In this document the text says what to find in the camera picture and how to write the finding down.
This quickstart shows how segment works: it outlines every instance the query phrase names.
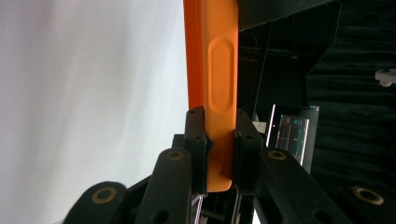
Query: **white connector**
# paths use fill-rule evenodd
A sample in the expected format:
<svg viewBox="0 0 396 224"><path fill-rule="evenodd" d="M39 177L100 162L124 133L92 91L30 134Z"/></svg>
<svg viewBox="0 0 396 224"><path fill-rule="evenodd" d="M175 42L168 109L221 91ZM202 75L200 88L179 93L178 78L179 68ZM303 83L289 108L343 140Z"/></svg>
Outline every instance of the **white connector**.
<svg viewBox="0 0 396 224"><path fill-rule="evenodd" d="M396 69L379 70L375 72L375 79L379 80L379 84L383 87L389 87L392 83L396 83Z"/></svg>

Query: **orange box cutter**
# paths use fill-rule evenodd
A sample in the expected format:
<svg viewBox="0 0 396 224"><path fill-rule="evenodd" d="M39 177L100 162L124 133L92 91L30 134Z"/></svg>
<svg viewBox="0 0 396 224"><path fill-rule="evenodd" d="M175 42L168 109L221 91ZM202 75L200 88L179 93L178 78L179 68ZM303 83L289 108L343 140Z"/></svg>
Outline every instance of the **orange box cutter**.
<svg viewBox="0 0 396 224"><path fill-rule="evenodd" d="M205 131L214 146L207 191L232 184L236 123L238 7L235 0L184 0L189 107L205 109Z"/></svg>

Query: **orange object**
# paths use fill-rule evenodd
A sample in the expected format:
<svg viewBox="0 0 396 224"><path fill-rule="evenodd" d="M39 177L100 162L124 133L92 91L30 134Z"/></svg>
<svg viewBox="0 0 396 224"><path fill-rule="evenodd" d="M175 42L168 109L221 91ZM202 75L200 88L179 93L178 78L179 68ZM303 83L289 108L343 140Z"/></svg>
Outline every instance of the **orange object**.
<svg viewBox="0 0 396 224"><path fill-rule="evenodd" d="M207 191L230 188L236 123L238 6L236 0L204 1L205 130L214 143Z"/></svg>
<svg viewBox="0 0 396 224"><path fill-rule="evenodd" d="M184 0L189 109L205 101L204 1Z"/></svg>

